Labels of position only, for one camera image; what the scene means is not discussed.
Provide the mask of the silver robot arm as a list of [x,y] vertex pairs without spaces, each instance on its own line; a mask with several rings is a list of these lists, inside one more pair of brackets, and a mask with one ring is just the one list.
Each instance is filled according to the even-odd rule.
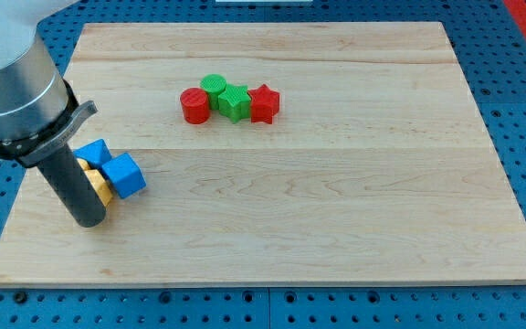
[[76,100],[37,33],[41,20],[72,3],[0,0],[0,159],[39,165],[97,111]]

